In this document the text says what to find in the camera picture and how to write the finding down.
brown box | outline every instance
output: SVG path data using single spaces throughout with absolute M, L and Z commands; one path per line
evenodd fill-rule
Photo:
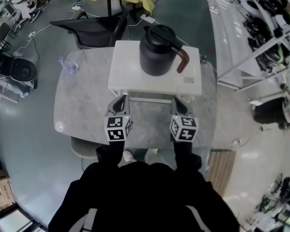
M 0 170 L 0 208 L 3 209 L 15 203 L 15 198 L 10 187 L 10 179 Z

plastic bottle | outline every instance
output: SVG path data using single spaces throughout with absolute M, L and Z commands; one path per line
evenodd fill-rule
M 71 75 L 77 74 L 79 68 L 73 62 L 62 57 L 59 58 L 59 62 L 63 69 L 67 70 L 68 73 L 70 73 Z

gray stone table top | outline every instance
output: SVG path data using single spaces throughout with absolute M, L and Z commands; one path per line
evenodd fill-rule
M 68 55 L 77 75 L 62 71 L 54 105 L 55 130 L 87 141 L 108 144 L 104 116 L 115 98 L 108 89 L 113 47 L 80 50 Z M 188 102 L 199 119 L 194 147 L 211 146 L 216 123 L 216 82 L 211 63 L 201 65 L 202 96 Z M 125 142 L 131 148 L 170 149 L 170 104 L 130 102 L 133 129 Z

white shoe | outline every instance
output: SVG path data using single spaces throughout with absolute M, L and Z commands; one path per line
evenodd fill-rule
M 126 162 L 136 162 L 136 160 L 135 160 L 135 158 L 134 158 L 134 156 L 133 156 L 133 154 L 129 151 L 129 150 L 125 150 L 124 152 L 123 152 L 123 158 L 124 158 L 124 160 L 126 161 Z

white cube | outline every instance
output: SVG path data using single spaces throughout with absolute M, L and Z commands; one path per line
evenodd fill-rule
M 198 119 L 173 115 L 169 130 L 177 142 L 193 142 L 198 133 Z
M 109 142 L 125 141 L 132 129 L 130 116 L 105 117 L 104 129 Z

